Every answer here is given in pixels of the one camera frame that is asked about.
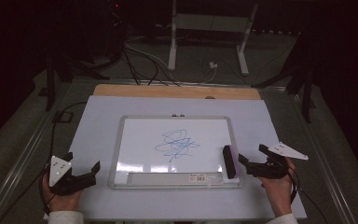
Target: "metal stand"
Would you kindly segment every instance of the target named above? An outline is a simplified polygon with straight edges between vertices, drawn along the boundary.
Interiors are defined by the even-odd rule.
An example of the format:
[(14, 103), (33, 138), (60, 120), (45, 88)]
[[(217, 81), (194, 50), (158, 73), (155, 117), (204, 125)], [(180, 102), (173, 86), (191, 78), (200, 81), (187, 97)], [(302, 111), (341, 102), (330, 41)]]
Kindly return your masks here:
[[(228, 30), (226, 28), (213, 28), (212, 25), (211, 27), (209, 27), (206, 30), (214, 30), (214, 31), (229, 31), (229, 32), (243, 32), (243, 39), (242, 42), (237, 46), (237, 54), (238, 54), (238, 61), (240, 63), (240, 67), (241, 67), (241, 74), (243, 76), (247, 76), (249, 75), (249, 71), (248, 71), (248, 66), (246, 64), (246, 60), (245, 60), (245, 56), (243, 54), (244, 50), (245, 50), (245, 46), (246, 46), (246, 42), (249, 38), (249, 34), (252, 31), (252, 25), (253, 25), (253, 21), (255, 19), (255, 13), (257, 12), (257, 8), (258, 8), (258, 4), (254, 4), (252, 7), (252, 11), (250, 16), (247, 18), (248, 20), (245, 21), (244, 23), (244, 32), (243, 32), (243, 28), (240, 28), (240, 30), (233, 28), (232, 30)], [(187, 28), (187, 29), (201, 29), (204, 30), (200, 27), (197, 27), (197, 25), (192, 25), (191, 27), (188, 26), (184, 26), (183, 24), (178, 24), (178, 20), (177, 20), (177, 12), (176, 12), (176, 0), (172, 0), (172, 35), (171, 35), (171, 48), (170, 48), (170, 58), (168, 60), (168, 69), (170, 71), (174, 71), (175, 70), (175, 63), (176, 63), (176, 50), (177, 50), (177, 45), (176, 45), (176, 29), (177, 28)], [(201, 16), (199, 15), (200, 18), (202, 19), (207, 19), (207, 16)], [(233, 18), (230, 17), (219, 17), (223, 20), (232, 20)]]

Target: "wire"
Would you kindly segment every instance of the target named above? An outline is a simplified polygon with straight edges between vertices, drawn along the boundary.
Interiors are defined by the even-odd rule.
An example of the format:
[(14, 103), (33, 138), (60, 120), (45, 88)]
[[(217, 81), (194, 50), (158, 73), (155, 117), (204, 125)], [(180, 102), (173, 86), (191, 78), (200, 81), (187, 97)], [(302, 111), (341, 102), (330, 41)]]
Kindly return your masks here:
[[(31, 181), (31, 183), (25, 188), (25, 190), (23, 190), (19, 196), (17, 196), (16, 199), (14, 199), (13, 203), (11, 205), (9, 205), (7, 207), (7, 209), (5, 210), (5, 212), (2, 213), (2, 215), (0, 216), (0, 223), (3, 221), (3, 219), (6, 217), (6, 215), (8, 214), (8, 212), (14, 207), (14, 205), (16, 205), (16, 203), (19, 202), (19, 200), (25, 195), (25, 193), (31, 188), (31, 186), (34, 184), (34, 182), (36, 182), (37, 179), (39, 179), (41, 176), (43, 178), (43, 175), (46, 173), (47, 171), (47, 167), (49, 165), (52, 153), (53, 153), (53, 143), (54, 143), (54, 132), (55, 132), (55, 127), (57, 125), (57, 120), (63, 115), (64, 112), (66, 112), (66, 110), (68, 110), (69, 108), (75, 106), (75, 105), (83, 105), (86, 104), (87, 102), (80, 102), (80, 103), (75, 103), (72, 105), (68, 105), (63, 111), (61, 111), (54, 119), (53, 119), (53, 128), (52, 128), (52, 136), (50, 139), (50, 147), (49, 147), (49, 152), (48, 152), (48, 159), (47, 161), (44, 163), (44, 167), (43, 169), (37, 174), (37, 176)], [(42, 195), (42, 202), (44, 203), (44, 205), (46, 205), (46, 199), (44, 198), (43, 195), (43, 189), (39, 188), (39, 193), (41, 193)]]
[(127, 50), (132, 50), (132, 51), (135, 51), (135, 52), (137, 52), (137, 53), (140, 53), (141, 55), (143, 55), (144, 57), (148, 58), (149, 60), (154, 61), (152, 58), (157, 59), (160, 63), (162, 63), (162, 64), (164, 65), (164, 68), (163, 68), (159, 63), (156, 62), (156, 63), (157, 63), (157, 66), (161, 69), (161, 72), (165, 75), (165, 77), (166, 77), (167, 79), (169, 79), (174, 85), (180, 86), (180, 85), (177, 84), (176, 82), (179, 82), (179, 83), (180, 83), (181, 81), (175, 79), (175, 78), (172, 76), (170, 70), (168, 70), (168, 65), (167, 65), (165, 62), (163, 62), (159, 57), (157, 57), (157, 56), (155, 56), (155, 55), (152, 55), (152, 54), (149, 54), (149, 53), (146, 53), (146, 52), (143, 52), (143, 51), (141, 51), (141, 50), (135, 49), (135, 48), (131, 47), (130, 45), (128, 45), (127, 43), (124, 43), (124, 46), (126, 47), (125, 49), (127, 49)]
[(314, 202), (312, 200), (312, 198), (300, 187), (300, 179), (298, 177), (298, 174), (297, 172), (295, 171), (295, 169), (293, 169), (292, 167), (289, 166), (289, 169), (291, 169), (293, 171), (293, 173), (295, 174), (296, 176), (296, 180), (297, 182), (293, 179), (293, 177), (290, 175), (290, 173), (288, 172), (289, 174), (289, 177), (292, 179), (292, 182), (294, 183), (294, 189), (296, 192), (299, 192), (301, 191), (309, 200), (310, 202), (315, 206), (315, 208), (319, 211), (319, 213), (321, 214), (322, 218), (324, 219), (324, 222), (326, 224), (328, 224), (327, 222), (327, 218), (325, 217), (324, 213), (322, 212), (322, 210), (319, 208), (319, 206), (316, 204), (316, 202)]

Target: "cable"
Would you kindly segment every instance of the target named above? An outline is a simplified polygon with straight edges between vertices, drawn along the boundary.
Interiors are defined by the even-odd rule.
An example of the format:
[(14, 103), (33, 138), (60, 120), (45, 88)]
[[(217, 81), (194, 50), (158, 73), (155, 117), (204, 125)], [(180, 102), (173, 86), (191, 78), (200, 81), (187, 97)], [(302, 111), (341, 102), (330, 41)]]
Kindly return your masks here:
[(155, 56), (155, 55), (152, 55), (152, 54), (149, 54), (149, 53), (146, 53), (146, 52), (143, 52), (143, 51), (138, 50), (138, 49), (134, 49), (133, 47), (131, 47), (131, 46), (128, 45), (127, 43), (124, 43), (124, 45), (125, 45), (125, 47), (126, 47), (125, 49), (133, 50), (133, 51), (135, 51), (135, 52), (137, 52), (137, 53), (140, 53), (140, 54), (144, 55), (146, 58), (148, 58), (149, 60), (152, 60), (150, 57), (157, 59), (160, 63), (162, 63), (162, 64), (164, 65), (164, 68), (162, 68), (162, 66), (161, 66), (159, 63), (157, 63), (157, 66), (161, 69), (161, 72), (165, 75), (165, 77), (168, 78), (174, 85), (180, 86), (180, 85), (177, 84), (176, 82), (179, 82), (179, 83), (180, 83), (181, 81), (175, 79), (175, 78), (172, 76), (171, 72), (168, 70), (168, 65), (167, 65), (165, 62), (163, 62), (159, 57), (157, 57), (157, 56)]
[(139, 57), (144, 57), (146, 59), (148, 59), (156, 68), (156, 72), (155, 72), (155, 75), (153, 75), (152, 78), (150, 78), (149, 82), (147, 83), (147, 85), (149, 86), (154, 80), (157, 80), (159, 81), (161, 84), (165, 85), (165, 86), (168, 86), (167, 83), (157, 79), (157, 76), (158, 76), (158, 69), (159, 69), (159, 65), (156, 61), (154, 61), (153, 59), (151, 59), (150, 57), (148, 57), (147, 55), (144, 55), (142, 53), (138, 53), (136, 51), (133, 51), (131, 49), (125, 49), (129, 54), (132, 54), (132, 55), (136, 55), (136, 56), (139, 56)]
[(312, 198), (300, 187), (300, 179), (298, 177), (298, 174), (297, 172), (295, 171), (295, 169), (293, 169), (292, 167), (289, 166), (289, 169), (291, 169), (293, 171), (293, 173), (295, 174), (296, 176), (296, 179), (297, 179), (297, 182), (293, 179), (292, 175), (290, 175), (290, 173), (288, 172), (289, 174), (289, 177), (290, 179), (292, 180), (292, 182), (294, 183), (294, 191), (296, 193), (298, 193), (299, 191), (301, 191), (302, 193), (304, 193), (304, 195), (310, 200), (310, 202), (315, 206), (315, 208), (319, 211), (319, 213), (321, 214), (322, 218), (324, 219), (324, 222), (326, 224), (328, 224), (327, 222), (327, 218), (324, 216), (324, 213), (322, 212), (322, 210), (319, 208), (319, 206), (316, 204), (316, 202), (314, 202), (312, 200)]
[[(50, 139), (50, 148), (49, 148), (49, 152), (48, 152), (48, 159), (47, 161), (44, 163), (44, 167), (43, 169), (37, 174), (37, 176), (31, 181), (31, 183), (25, 188), (25, 190), (23, 190), (19, 196), (17, 196), (13, 203), (11, 205), (9, 205), (7, 207), (7, 209), (2, 213), (2, 215), (0, 216), (0, 223), (3, 221), (3, 219), (6, 217), (6, 215), (8, 214), (8, 212), (14, 207), (14, 205), (16, 205), (16, 203), (25, 195), (25, 193), (31, 188), (31, 186), (34, 184), (34, 182), (36, 182), (36, 180), (38, 178), (40, 178), (40, 176), (43, 177), (43, 175), (46, 173), (47, 171), (47, 167), (49, 165), (50, 159), (52, 157), (52, 153), (53, 153), (53, 143), (54, 143), (54, 132), (55, 132), (55, 127), (57, 124), (57, 120), (63, 115), (64, 112), (66, 112), (67, 109), (75, 106), (75, 105), (83, 105), (86, 104), (87, 102), (80, 102), (80, 103), (75, 103), (73, 105), (69, 105), (67, 106), (63, 111), (61, 111), (54, 119), (53, 119), (53, 128), (52, 128), (52, 136)], [(44, 199), (44, 195), (43, 195), (43, 189), (42, 191), (40, 191), (41, 188), (39, 188), (39, 193), (42, 193), (42, 202), (46, 201), (46, 199)]]

